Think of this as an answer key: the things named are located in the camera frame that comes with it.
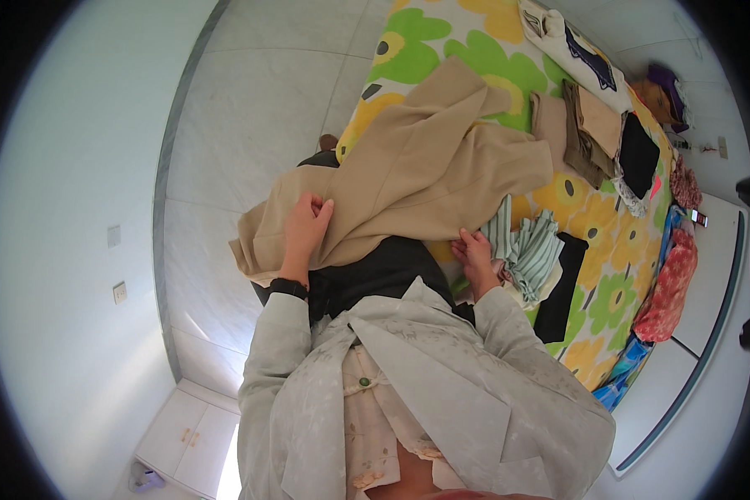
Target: beige coat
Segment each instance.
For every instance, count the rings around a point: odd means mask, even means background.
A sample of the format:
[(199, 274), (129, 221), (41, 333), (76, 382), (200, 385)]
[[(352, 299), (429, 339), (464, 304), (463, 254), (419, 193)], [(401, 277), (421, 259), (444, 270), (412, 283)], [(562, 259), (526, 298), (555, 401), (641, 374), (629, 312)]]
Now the beige coat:
[(582, 498), (611, 453), (611, 414), (501, 287), (474, 312), (477, 328), (417, 277), (312, 335), (308, 305), (272, 294), (239, 389), (240, 500), (345, 498), (341, 366), (356, 338), (468, 488)]
[(550, 183), (547, 141), (496, 123), (473, 122), (511, 107), (457, 57), (446, 59), (403, 103), (390, 105), (333, 169), (303, 165), (281, 175), (267, 201), (242, 215), (230, 242), (240, 271), (275, 278), (284, 257), (283, 224), (303, 191), (335, 202), (310, 269), (354, 263), (389, 235), (450, 240), (476, 230), (505, 195)]

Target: hand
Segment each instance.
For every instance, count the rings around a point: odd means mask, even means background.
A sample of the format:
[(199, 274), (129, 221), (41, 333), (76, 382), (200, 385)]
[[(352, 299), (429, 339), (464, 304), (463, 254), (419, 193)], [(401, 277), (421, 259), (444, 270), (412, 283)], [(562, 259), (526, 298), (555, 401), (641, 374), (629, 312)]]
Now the hand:
[(286, 253), (279, 276), (309, 286), (309, 260), (328, 230), (333, 200), (306, 191), (300, 195), (284, 223)]
[(480, 231), (470, 235), (462, 227), (458, 233), (461, 238), (450, 242), (452, 254), (464, 265), (464, 275), (472, 284), (477, 302), (486, 292), (500, 286), (500, 280), (492, 271), (492, 245)]

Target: black wristband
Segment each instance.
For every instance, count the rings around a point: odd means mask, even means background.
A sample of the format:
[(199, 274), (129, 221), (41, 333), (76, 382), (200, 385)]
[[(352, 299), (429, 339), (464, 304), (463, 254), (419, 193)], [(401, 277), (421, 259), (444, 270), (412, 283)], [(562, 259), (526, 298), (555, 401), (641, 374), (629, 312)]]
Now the black wristband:
[(285, 279), (282, 277), (276, 277), (270, 283), (270, 290), (272, 292), (278, 292), (279, 294), (294, 295), (300, 300), (305, 300), (309, 296), (309, 291), (300, 282), (296, 282), (292, 279)]

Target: green striped cloth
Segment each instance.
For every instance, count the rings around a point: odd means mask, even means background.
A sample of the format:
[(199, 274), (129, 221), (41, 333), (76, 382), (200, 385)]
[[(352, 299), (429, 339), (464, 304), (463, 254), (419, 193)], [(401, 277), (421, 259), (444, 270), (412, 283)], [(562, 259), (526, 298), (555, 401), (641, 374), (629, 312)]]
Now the green striped cloth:
[(539, 288), (564, 248), (552, 217), (553, 213), (544, 209), (535, 221), (523, 218), (520, 230), (512, 233), (511, 197), (506, 196), (494, 217), (480, 228), (492, 244), (492, 258), (505, 261), (505, 270), (526, 302), (539, 301)]

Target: floor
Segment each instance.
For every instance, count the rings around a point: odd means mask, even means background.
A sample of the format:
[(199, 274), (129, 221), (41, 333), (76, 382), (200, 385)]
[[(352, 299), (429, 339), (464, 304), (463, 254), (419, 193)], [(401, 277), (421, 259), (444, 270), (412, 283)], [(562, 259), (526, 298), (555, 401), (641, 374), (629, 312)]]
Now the floor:
[(192, 78), (165, 200), (165, 284), (181, 373), (236, 397), (261, 306), (229, 240), (275, 177), (340, 135), (390, 0), (233, 0)]

